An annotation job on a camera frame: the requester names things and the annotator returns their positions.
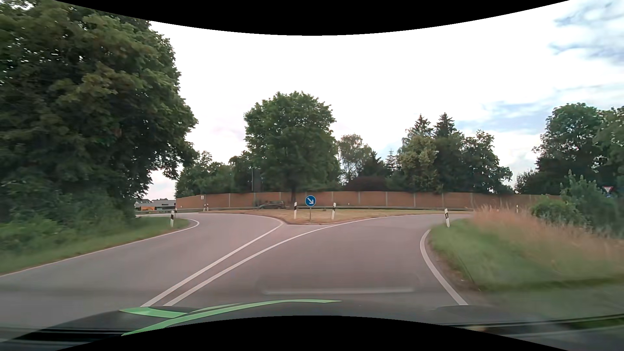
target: white sky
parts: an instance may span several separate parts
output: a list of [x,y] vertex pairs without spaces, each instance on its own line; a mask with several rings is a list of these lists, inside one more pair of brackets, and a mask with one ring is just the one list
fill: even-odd
[[[478,123],[495,136],[500,163],[515,178],[532,167],[530,150],[554,107],[624,105],[617,86],[624,82],[621,66],[588,59],[583,49],[557,55],[550,47],[592,40],[592,27],[555,24],[586,3],[569,0],[461,24],[354,36],[243,34],[158,22],[152,29],[170,38],[181,95],[199,120],[187,138],[215,161],[227,162],[245,149],[243,114],[256,102],[278,91],[304,91],[331,104],[337,139],[357,133],[382,157],[399,146],[418,114],[434,124],[446,112],[468,135],[474,130],[461,124]],[[609,30],[622,32],[624,23],[616,23],[609,22]],[[490,106],[540,103],[546,113],[537,129],[515,129],[513,122],[487,127],[501,118]],[[175,181],[160,172],[152,177],[146,197],[171,199]]]

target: grass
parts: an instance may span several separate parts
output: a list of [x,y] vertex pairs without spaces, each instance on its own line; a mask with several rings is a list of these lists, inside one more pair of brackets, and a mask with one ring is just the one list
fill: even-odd
[[479,210],[432,229],[431,247],[487,298],[553,319],[624,314],[624,242],[526,212]]
[[58,247],[35,250],[27,254],[4,254],[0,256],[0,274],[35,267],[38,265],[68,259],[109,247],[115,247],[137,240],[155,237],[188,225],[187,219],[176,219],[173,228],[168,217],[142,217],[132,228],[102,236],[88,235],[84,239],[68,242]]
[[[344,222],[347,220],[366,219],[387,217],[391,215],[413,215],[413,214],[443,214],[444,211],[438,210],[336,210],[334,220],[331,219],[331,209],[298,209],[297,219],[294,219],[294,211],[292,210],[224,210],[214,213],[237,213],[237,214],[254,214],[264,215],[281,219],[291,224],[325,224]],[[466,211],[449,211],[449,213],[468,213]]]

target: small sign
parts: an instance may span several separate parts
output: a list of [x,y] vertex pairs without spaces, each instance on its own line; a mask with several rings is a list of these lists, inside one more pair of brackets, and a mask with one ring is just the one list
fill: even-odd
[[306,205],[312,207],[316,204],[316,198],[312,195],[306,197]]

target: traffic island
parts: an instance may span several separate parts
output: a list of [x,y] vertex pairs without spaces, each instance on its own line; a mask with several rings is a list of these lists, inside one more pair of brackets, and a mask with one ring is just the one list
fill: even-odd
[[[338,224],[358,219],[389,217],[396,215],[415,215],[415,214],[440,214],[444,215],[442,210],[366,210],[366,209],[337,209],[334,219],[331,219],[330,209],[314,209],[310,211],[308,207],[299,206],[297,208],[297,218],[294,218],[293,210],[219,210],[213,212],[200,212],[203,214],[251,214],[263,215],[280,219],[288,224]],[[467,214],[466,211],[449,211],[450,214]]]

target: tall grass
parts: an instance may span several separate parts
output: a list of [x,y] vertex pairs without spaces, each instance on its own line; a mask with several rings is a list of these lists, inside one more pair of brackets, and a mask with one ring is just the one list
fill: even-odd
[[556,224],[526,210],[475,211],[472,223],[482,232],[516,246],[522,255],[562,279],[624,276],[624,240],[571,224]]

